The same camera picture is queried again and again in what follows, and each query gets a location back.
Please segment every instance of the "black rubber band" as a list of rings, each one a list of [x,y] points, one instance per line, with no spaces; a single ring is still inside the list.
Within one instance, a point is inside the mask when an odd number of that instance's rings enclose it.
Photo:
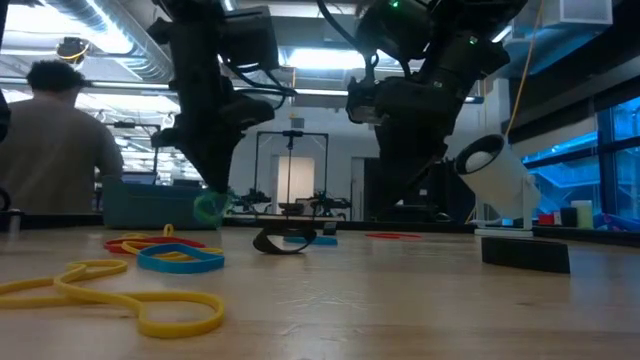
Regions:
[[[279,236],[291,236],[291,237],[301,237],[304,238],[307,243],[303,245],[299,249],[294,250],[283,250],[277,247],[270,239],[270,235],[279,235]],[[253,239],[253,247],[256,250],[261,251],[265,254],[271,255],[296,255],[300,254],[300,251],[304,250],[307,246],[311,245],[313,241],[316,239],[316,232],[314,230],[290,230],[284,228],[264,228],[260,233]]]

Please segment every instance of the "green object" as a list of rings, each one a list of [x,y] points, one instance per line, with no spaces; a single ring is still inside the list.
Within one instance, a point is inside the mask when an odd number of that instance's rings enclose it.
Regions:
[[[218,228],[222,226],[224,215],[231,207],[232,198],[232,193],[220,194],[205,190],[193,202],[193,216],[202,224]]]

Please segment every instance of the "doorway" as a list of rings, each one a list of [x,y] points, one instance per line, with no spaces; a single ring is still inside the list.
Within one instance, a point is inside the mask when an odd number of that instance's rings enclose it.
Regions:
[[[315,161],[309,157],[280,156],[278,158],[278,180],[276,186],[277,203],[295,203],[296,199],[307,199],[313,196],[315,177]],[[276,213],[282,213],[275,206]]]

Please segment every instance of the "desk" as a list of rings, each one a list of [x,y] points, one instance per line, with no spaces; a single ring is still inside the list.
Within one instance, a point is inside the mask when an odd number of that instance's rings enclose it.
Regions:
[[[640,251],[570,243],[571,276],[483,264],[469,235],[422,242],[339,232],[338,247],[301,256],[255,251],[259,229],[178,235],[222,247],[223,270],[141,270],[94,280],[108,291],[206,291],[227,306],[208,335],[158,340],[107,306],[0,310],[3,359],[490,359],[640,358]],[[109,258],[102,228],[0,235],[0,281],[60,273],[67,262]],[[197,305],[153,304],[153,318],[186,320]]]

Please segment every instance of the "white cylindrical light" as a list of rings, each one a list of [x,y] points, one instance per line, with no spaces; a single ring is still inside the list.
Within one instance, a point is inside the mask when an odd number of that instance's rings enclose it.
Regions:
[[[527,168],[502,135],[487,135],[464,148],[456,157],[455,169],[476,196],[503,217],[525,215],[523,191],[528,192],[532,206],[540,202],[540,191],[534,184],[523,187],[529,176]]]

